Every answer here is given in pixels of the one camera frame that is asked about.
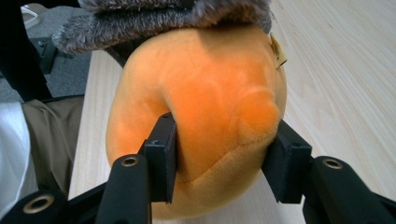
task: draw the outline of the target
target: black chair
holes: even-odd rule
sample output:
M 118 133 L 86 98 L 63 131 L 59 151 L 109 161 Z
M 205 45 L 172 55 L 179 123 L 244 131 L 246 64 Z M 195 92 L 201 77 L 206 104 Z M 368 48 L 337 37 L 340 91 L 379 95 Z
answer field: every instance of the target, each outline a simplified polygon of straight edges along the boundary
M 79 7 L 77 0 L 1 0 L 0 71 L 23 101 L 52 98 L 38 64 L 37 50 L 23 24 L 21 6 L 38 3 L 46 8 Z

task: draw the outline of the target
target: khaki pants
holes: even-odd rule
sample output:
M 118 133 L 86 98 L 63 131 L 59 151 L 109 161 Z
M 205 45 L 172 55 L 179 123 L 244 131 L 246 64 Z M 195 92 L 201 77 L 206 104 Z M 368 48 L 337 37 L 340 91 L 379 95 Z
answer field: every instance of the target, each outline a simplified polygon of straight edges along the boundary
M 39 189 L 69 191 L 84 98 L 22 105 Z

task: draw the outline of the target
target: wooden table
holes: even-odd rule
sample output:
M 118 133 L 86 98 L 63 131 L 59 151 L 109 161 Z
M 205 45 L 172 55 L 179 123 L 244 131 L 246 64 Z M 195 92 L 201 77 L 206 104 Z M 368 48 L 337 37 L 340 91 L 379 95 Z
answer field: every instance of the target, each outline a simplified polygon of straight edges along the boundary
M 374 192 L 396 200 L 396 2 L 274 0 L 288 54 L 285 121 L 314 147 L 349 163 Z M 106 119 L 121 68 L 92 55 L 70 197 L 107 180 Z M 203 217 L 156 223 L 304 223 L 300 205 L 277 204 L 264 178 Z

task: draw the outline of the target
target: white cloth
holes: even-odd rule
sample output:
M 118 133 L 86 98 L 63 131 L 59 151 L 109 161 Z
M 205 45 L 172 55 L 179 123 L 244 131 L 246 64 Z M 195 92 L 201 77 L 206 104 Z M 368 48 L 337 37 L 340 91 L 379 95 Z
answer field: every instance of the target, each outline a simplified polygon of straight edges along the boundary
M 35 167 L 21 104 L 0 104 L 0 219 L 35 191 Z

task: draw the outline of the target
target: orange fabric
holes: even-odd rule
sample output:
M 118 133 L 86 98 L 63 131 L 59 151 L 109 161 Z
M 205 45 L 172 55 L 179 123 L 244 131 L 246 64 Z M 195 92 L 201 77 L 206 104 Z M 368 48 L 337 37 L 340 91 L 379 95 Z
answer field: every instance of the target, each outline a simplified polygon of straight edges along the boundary
M 177 182 L 156 218 L 195 217 L 234 199 L 260 172 L 286 103 L 271 39 L 247 24 L 152 37 L 123 69 L 106 133 L 110 164 L 136 153 L 161 114 L 177 123 Z

